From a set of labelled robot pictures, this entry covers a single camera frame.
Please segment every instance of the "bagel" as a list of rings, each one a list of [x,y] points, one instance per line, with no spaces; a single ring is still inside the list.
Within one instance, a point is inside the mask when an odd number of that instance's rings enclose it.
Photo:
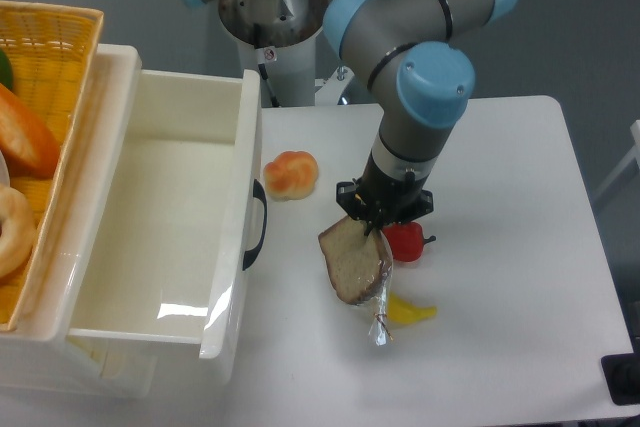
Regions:
[[[16,189],[0,184],[0,277],[20,267],[36,238],[33,210]]]

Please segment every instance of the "yellow basket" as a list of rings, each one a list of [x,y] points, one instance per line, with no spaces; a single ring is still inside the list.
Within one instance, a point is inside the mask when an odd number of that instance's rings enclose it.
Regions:
[[[13,91],[45,120],[62,145],[53,179],[11,179],[11,186],[25,194],[35,212],[38,236],[28,261],[0,278],[0,332],[16,328],[27,297],[38,289],[46,269],[44,240],[73,147],[73,126],[102,23],[98,10],[0,1],[0,49],[11,62]]]

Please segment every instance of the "white table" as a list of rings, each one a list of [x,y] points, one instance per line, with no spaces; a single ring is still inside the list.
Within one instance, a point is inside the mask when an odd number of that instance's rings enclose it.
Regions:
[[[438,317],[369,345],[369,320],[337,300],[316,235],[343,215],[335,184],[361,174],[377,106],[263,111],[263,161],[316,156],[316,191],[270,202],[234,376],[213,392],[180,366],[148,399],[0,391],[6,425],[476,426],[625,417],[603,355],[631,351],[558,104],[474,100],[427,187],[430,244],[394,290]],[[174,387],[167,389],[167,379]]]

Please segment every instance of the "black handle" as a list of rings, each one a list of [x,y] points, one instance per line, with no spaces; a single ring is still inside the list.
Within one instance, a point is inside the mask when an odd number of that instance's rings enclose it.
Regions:
[[[262,250],[262,244],[264,244],[264,234],[267,232],[267,195],[265,194],[260,182],[258,182],[256,179],[253,179],[253,197],[262,202],[262,207],[264,209],[262,233],[260,234],[258,245],[256,245],[251,250],[247,250],[244,253],[244,258],[242,259],[242,270],[247,270],[258,258],[258,254]]]

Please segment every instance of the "toy banana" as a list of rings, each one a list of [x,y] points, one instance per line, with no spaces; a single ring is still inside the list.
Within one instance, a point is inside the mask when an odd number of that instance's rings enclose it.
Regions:
[[[389,298],[387,300],[387,318],[392,322],[410,325],[420,322],[421,320],[435,317],[437,313],[438,308],[435,306],[417,307],[411,302],[398,297],[393,292],[389,292]]]

